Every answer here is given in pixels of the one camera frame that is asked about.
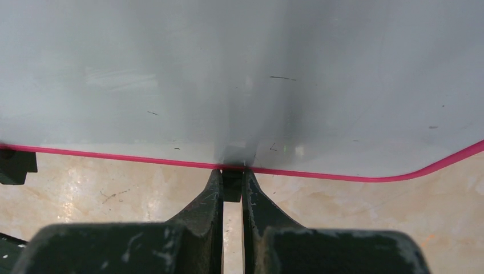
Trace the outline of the pink framed whiteboard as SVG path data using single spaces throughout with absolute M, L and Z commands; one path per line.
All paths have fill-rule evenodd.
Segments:
M 424 176 L 483 151 L 483 2 L 2 1 L 1 145 Z

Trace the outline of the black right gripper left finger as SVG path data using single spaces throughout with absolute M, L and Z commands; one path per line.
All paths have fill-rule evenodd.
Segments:
M 222 273 L 222 174 L 163 222 L 72 223 L 42 228 L 13 273 Z

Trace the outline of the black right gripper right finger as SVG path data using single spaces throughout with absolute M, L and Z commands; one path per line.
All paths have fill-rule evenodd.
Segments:
M 263 193 L 252 170 L 241 187 L 244 273 L 430 273 L 403 232 L 307 228 Z

